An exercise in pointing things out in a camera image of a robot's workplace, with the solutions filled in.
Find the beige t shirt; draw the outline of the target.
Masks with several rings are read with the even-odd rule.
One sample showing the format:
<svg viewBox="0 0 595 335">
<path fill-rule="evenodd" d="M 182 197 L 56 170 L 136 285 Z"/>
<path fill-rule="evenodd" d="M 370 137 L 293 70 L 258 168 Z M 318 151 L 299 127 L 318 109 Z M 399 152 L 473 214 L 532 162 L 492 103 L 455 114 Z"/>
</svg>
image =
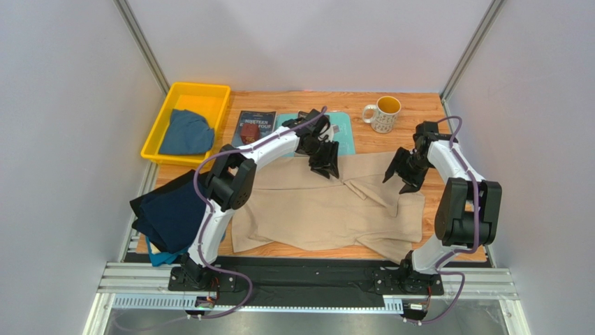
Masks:
<svg viewBox="0 0 595 335">
<path fill-rule="evenodd" d="M 326 179 L 305 157 L 261 168 L 251 196 L 231 221 L 235 252 L 279 242 L 305 251 L 365 246 L 399 262 L 423 239 L 425 197 L 384 181 L 393 153 L 340 156 L 339 177 Z"/>
</svg>

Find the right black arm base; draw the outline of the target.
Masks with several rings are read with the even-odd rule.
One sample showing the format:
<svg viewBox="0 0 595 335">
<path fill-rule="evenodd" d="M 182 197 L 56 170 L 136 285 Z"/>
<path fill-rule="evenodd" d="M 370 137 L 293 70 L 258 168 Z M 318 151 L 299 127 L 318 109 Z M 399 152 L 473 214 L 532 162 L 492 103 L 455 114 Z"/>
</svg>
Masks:
<svg viewBox="0 0 595 335">
<path fill-rule="evenodd" d="M 421 274 L 409 268 L 380 268 L 372 272 L 374 289 L 381 295 L 444 295 L 438 274 Z"/>
</svg>

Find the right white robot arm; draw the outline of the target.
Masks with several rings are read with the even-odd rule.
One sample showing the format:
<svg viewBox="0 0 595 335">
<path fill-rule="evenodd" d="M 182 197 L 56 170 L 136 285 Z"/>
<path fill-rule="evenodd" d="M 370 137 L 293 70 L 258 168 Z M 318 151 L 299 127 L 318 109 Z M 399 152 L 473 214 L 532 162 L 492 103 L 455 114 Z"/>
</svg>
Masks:
<svg viewBox="0 0 595 335">
<path fill-rule="evenodd" d="M 436 121 L 416 126 L 411 150 L 400 147 L 384 174 L 397 175 L 400 194 L 419 191 L 427 172 L 435 169 L 445 188 L 434 217 L 434 234 L 403 261 L 413 273 L 438 274 L 456 255 L 475 253 L 497 233 L 502 187 L 476 172 L 462 153 L 455 134 L 441 133 Z"/>
</svg>

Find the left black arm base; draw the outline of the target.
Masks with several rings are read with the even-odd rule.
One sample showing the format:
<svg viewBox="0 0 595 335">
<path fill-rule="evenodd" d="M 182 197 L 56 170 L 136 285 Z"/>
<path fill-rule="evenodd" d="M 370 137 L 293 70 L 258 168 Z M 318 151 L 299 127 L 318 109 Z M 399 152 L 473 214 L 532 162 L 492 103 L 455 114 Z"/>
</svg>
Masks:
<svg viewBox="0 0 595 335">
<path fill-rule="evenodd" d="M 174 267 L 169 276 L 168 289 L 173 292 L 234 292 L 237 276 L 199 268 L 196 271 Z"/>
</svg>

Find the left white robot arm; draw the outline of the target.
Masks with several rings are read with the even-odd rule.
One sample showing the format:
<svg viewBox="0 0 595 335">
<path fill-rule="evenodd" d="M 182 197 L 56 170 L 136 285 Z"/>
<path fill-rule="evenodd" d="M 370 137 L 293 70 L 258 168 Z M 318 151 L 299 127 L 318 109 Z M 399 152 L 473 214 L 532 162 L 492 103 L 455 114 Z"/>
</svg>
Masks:
<svg viewBox="0 0 595 335">
<path fill-rule="evenodd" d="M 257 172 L 291 152 L 304 154 L 309 169 L 326 179 L 339 177 L 338 142 L 323 136 L 330 125 L 327 108 L 312 110 L 306 117 L 285 121 L 264 138 L 241 147 L 227 144 L 212 157 L 210 171 L 198 168 L 193 177 L 197 196 L 205 203 L 205 214 L 181 268 L 199 282 L 216 271 L 213 262 L 218 256 L 226 227 L 235 212 L 251 196 Z"/>
</svg>

